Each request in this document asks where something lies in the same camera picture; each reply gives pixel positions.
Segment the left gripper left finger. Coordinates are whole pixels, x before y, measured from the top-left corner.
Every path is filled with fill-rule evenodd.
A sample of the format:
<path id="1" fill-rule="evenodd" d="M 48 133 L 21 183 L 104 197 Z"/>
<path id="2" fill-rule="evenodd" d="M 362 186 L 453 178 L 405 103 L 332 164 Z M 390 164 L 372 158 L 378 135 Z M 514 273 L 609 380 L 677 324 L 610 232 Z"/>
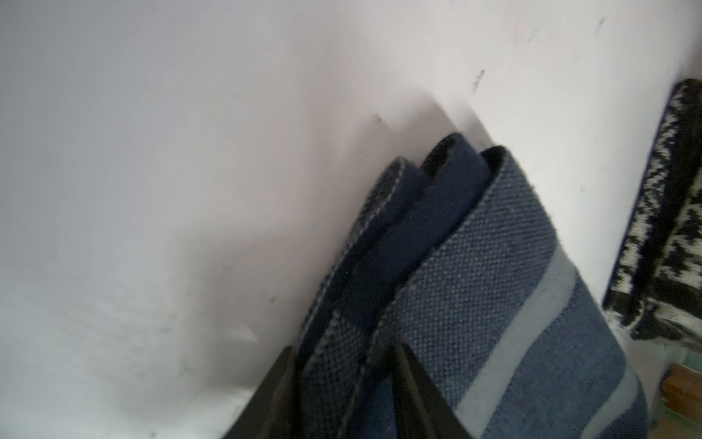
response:
<path id="1" fill-rule="evenodd" d="M 296 351 L 285 347 L 224 439 L 298 438 Z"/>

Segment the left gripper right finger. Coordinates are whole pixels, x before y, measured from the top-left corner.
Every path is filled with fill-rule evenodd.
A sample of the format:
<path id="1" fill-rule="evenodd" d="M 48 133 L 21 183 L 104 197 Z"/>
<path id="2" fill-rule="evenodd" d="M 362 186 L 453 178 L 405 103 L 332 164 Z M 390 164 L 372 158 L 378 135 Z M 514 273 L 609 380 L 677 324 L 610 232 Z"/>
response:
<path id="1" fill-rule="evenodd" d="M 391 364 L 398 438 L 472 438 L 407 345 L 393 348 Z"/>

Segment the navy plaid scarf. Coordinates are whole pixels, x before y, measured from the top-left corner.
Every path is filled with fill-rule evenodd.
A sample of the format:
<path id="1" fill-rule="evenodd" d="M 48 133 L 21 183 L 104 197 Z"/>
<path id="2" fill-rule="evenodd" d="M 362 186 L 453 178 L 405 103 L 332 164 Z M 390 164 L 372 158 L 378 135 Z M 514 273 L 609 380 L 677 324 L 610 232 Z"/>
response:
<path id="1" fill-rule="evenodd" d="M 473 438 L 644 438 L 644 391 L 521 168 L 460 134 L 367 195 L 298 342 L 304 438 L 393 438 L 407 346 Z"/>

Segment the houndstooth scarf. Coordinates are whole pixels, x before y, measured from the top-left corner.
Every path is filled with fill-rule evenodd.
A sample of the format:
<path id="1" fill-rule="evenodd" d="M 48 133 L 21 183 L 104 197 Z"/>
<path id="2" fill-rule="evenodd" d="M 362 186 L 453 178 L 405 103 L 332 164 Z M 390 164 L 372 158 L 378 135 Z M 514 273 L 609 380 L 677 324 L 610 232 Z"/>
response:
<path id="1" fill-rule="evenodd" d="M 672 89 L 603 309 L 630 338 L 701 348 L 701 82 Z"/>

